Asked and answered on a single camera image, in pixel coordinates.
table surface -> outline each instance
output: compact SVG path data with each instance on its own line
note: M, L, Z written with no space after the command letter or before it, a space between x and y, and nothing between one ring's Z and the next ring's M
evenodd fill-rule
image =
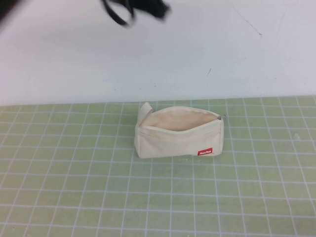
M152 102L225 118L216 157L139 159L141 103L0 107L0 236L316 236L316 98Z

